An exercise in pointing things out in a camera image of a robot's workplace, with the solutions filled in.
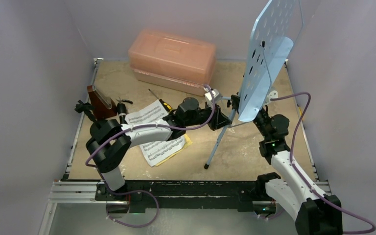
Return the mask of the yellow sheet music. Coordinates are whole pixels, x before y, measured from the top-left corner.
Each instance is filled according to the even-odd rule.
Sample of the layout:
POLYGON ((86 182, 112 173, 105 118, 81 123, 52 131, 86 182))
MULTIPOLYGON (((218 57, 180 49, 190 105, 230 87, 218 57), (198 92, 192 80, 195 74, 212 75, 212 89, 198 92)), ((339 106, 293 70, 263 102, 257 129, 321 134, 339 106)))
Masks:
POLYGON ((175 156, 179 152, 183 151, 184 149, 186 149, 188 146, 190 146, 192 144, 192 141, 191 141, 191 139, 189 138, 189 136, 187 134, 185 134, 183 137, 184 137, 184 145, 178 147, 178 149, 175 150, 170 156, 168 156, 165 159, 163 159, 162 161, 158 162, 155 166, 160 166, 165 161, 167 161, 168 159, 172 158, 173 156, 175 156))

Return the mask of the white sheet music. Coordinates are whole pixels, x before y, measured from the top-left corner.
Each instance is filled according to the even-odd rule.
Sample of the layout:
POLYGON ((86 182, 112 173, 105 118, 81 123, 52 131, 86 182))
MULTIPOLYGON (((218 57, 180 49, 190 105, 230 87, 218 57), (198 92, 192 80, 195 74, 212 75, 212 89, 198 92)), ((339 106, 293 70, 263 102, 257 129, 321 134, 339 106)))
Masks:
POLYGON ((151 167, 170 156, 178 147, 184 145, 184 137, 170 140, 171 129, 169 128, 154 126, 135 129, 135 127, 145 124, 168 125, 163 120, 163 117, 168 114, 160 102, 156 100, 137 112, 127 114, 125 118, 127 124, 124 125, 124 129, 132 129, 126 133, 131 137, 131 147, 138 146, 151 167))

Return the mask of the black microphone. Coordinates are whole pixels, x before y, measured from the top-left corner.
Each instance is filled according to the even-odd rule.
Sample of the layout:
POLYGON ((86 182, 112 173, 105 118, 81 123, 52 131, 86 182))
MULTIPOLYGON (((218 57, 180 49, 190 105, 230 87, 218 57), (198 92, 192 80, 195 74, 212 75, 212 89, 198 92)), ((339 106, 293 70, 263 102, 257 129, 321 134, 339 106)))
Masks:
POLYGON ((117 104, 117 115, 120 124, 127 124, 126 122, 126 115, 127 115, 127 108, 124 103, 117 104))

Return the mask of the light blue music stand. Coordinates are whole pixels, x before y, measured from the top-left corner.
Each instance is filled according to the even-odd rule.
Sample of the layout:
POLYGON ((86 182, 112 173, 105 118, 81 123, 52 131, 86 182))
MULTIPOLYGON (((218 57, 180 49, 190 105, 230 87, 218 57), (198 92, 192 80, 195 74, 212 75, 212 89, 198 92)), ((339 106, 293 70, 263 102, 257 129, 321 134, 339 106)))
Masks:
POLYGON ((269 104, 267 96, 275 90, 275 80, 294 46, 287 35, 290 20, 294 10, 301 8, 299 0, 270 0, 256 18, 240 89, 231 97, 223 97, 231 110, 231 121, 237 117, 243 123, 253 122, 269 104))

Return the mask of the clear plastic metronome cover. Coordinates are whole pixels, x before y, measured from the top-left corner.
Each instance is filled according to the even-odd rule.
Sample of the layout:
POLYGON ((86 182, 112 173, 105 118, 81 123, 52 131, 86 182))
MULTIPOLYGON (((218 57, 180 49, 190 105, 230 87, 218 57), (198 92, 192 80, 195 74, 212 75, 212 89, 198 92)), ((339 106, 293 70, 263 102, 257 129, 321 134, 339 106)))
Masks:
POLYGON ((112 108, 111 98, 108 97, 101 89, 97 88, 95 85, 92 86, 93 92, 96 94, 98 99, 102 102, 102 104, 107 108, 112 108))

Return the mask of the brown wooden metronome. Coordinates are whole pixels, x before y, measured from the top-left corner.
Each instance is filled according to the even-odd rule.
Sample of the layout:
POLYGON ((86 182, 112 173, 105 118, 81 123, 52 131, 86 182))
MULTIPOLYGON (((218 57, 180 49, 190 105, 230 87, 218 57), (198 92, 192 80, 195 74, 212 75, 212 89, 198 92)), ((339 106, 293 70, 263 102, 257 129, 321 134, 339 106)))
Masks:
POLYGON ((97 120, 112 118, 117 114, 117 106, 114 101, 111 99, 112 108, 107 109, 102 102, 98 99, 96 94, 93 92, 93 85, 87 86, 87 92, 89 95, 90 103, 95 107, 93 110, 93 115, 97 120))

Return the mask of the black round microphone stand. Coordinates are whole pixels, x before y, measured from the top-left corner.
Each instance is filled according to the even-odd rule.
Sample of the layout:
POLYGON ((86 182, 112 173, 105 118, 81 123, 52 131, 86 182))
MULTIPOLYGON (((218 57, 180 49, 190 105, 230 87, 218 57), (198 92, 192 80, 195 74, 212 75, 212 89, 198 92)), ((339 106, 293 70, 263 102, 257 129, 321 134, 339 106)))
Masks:
POLYGON ((92 104, 90 104, 88 102, 84 103, 82 100, 78 100, 78 102, 77 102, 77 104, 75 105, 75 108, 74 108, 74 110, 77 113, 84 113, 84 115, 87 116, 87 118, 90 121, 92 121, 93 123, 96 123, 97 119, 93 115, 94 109, 95 109, 95 107, 92 104))

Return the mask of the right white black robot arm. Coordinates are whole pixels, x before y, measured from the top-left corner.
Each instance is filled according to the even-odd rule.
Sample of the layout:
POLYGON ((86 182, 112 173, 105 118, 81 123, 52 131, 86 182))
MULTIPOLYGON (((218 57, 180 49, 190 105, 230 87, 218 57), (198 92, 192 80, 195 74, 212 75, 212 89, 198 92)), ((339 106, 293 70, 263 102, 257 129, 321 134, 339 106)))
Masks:
POLYGON ((289 119, 283 115, 269 116, 262 108, 253 124, 264 139, 259 143, 260 154, 276 170, 258 176, 256 195, 274 199, 294 220, 300 235, 343 234, 341 202, 328 196, 303 171, 285 141, 289 119))

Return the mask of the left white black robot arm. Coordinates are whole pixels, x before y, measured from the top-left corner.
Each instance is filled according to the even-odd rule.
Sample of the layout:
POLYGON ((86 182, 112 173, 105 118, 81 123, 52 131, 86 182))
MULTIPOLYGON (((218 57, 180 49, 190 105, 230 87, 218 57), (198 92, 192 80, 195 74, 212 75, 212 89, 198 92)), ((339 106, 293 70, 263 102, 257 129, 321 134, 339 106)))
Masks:
POLYGON ((204 125, 215 131, 232 124, 221 112, 216 101, 208 101, 199 107, 196 98, 185 98, 165 117, 151 123, 120 124, 117 120, 97 121, 91 126, 91 138, 86 143, 94 167, 108 186, 107 193, 114 200, 126 195, 125 179, 119 164, 128 149, 154 141, 172 141, 183 136, 187 130, 204 125))

